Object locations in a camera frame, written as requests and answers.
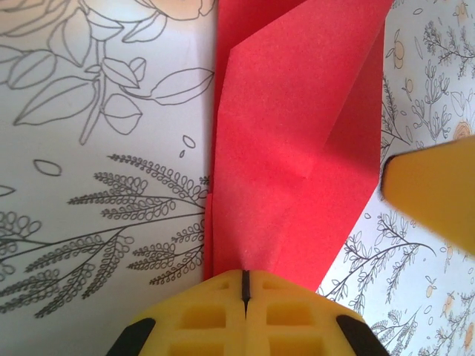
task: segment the yellow object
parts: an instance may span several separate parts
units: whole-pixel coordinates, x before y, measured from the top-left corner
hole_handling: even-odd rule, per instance
[[[145,338],[134,335],[141,323],[148,323]],[[125,348],[137,340],[134,353],[127,353]],[[263,271],[229,271],[142,313],[108,355],[388,353],[354,311]]]
[[[475,254],[475,137],[389,158],[381,192],[398,210]]]

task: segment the white paper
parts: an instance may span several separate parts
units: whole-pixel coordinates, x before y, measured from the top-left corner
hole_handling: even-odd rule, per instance
[[[394,2],[384,49],[382,162],[473,133],[475,9],[468,2]],[[474,267],[375,192],[318,292],[363,314],[391,356],[472,355]]]
[[[136,314],[200,281],[203,3],[0,1],[2,355],[104,355]]]

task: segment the folded red paper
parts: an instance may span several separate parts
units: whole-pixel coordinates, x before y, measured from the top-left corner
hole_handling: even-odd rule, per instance
[[[220,0],[207,276],[318,287],[378,181],[391,2]]]

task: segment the red paper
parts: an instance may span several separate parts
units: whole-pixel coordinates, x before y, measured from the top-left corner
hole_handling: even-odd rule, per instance
[[[220,0],[205,265],[315,290],[378,181],[392,1],[301,2]]]

